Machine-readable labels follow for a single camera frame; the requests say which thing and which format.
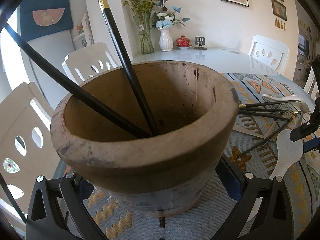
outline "spoon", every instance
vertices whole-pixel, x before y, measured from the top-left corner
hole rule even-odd
[[[302,102],[300,104],[300,110],[301,115],[294,128],[298,128],[302,124],[303,114],[307,114],[309,112],[309,106],[306,103]]]
[[[291,141],[290,132],[291,130],[288,129],[282,130],[277,137],[278,161],[269,179],[273,179],[275,176],[280,176],[281,178],[283,178],[287,169],[302,157],[302,139],[296,142]],[[247,222],[250,221],[258,213],[261,201],[262,197],[256,199]]]
[[[269,96],[267,94],[263,94],[262,98],[264,99],[268,99],[270,101],[288,101],[288,100],[299,100],[299,101],[303,101],[302,97],[299,96],[287,96],[287,97],[281,97],[281,98],[276,98],[273,96]]]

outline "bowl rim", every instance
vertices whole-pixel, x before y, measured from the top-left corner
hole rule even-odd
[[[69,132],[64,120],[64,110],[73,95],[68,93],[55,109],[50,127],[52,143],[59,156],[63,160],[67,159],[76,163],[81,160],[82,164],[95,167],[130,169],[149,166],[189,154],[210,139],[229,129],[230,125],[233,126],[238,111],[238,97],[229,80],[204,65],[172,60],[166,60],[165,62],[193,65],[198,68],[206,68],[209,72],[212,72],[217,80],[220,81],[219,86],[224,85],[227,88],[223,91],[223,103],[222,100],[216,101],[217,105],[214,105],[191,124],[166,134],[129,141],[98,142],[80,138]],[[147,63],[163,63],[163,61],[146,61],[133,65]],[[80,86],[83,87],[101,75],[117,71],[120,68],[122,67],[99,73],[81,83]],[[159,154],[159,147],[161,147],[162,154]],[[95,157],[89,155],[88,149],[90,149],[91,153],[95,152],[99,153],[99,155]],[[137,158],[137,152],[144,157]]]

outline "white ceramic spoon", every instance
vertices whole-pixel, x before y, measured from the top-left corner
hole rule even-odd
[[[304,101],[303,98],[299,96],[287,96],[287,97],[276,98],[276,97],[269,96],[267,94],[263,94],[262,98],[268,99],[270,101],[288,101],[288,100],[299,100],[302,102]]]

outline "blue flower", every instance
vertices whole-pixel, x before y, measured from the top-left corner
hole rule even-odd
[[[163,21],[163,28],[171,28],[172,27],[172,21],[164,20]]]
[[[157,22],[156,22],[156,28],[157,28],[157,29],[163,28],[163,23],[164,23],[164,21],[157,21]]]
[[[172,9],[177,11],[178,13],[181,13],[181,7],[172,6]]]

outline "white chair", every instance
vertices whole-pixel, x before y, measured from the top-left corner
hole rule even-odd
[[[71,52],[62,66],[68,78],[78,85],[98,73],[117,67],[103,42]]]
[[[268,65],[279,74],[284,74],[287,67],[290,50],[284,43],[267,37],[253,37],[249,56]]]
[[[33,100],[51,119],[53,109],[34,82],[22,83],[0,103],[1,174],[26,213],[36,178],[52,179],[60,160],[49,130],[30,104]],[[9,203],[1,188],[0,198]]]
[[[306,85],[303,89],[305,92],[307,92],[313,100],[317,99],[317,93],[319,93],[318,84],[316,82],[315,73],[313,72],[313,68],[310,70],[310,74],[307,80]]]

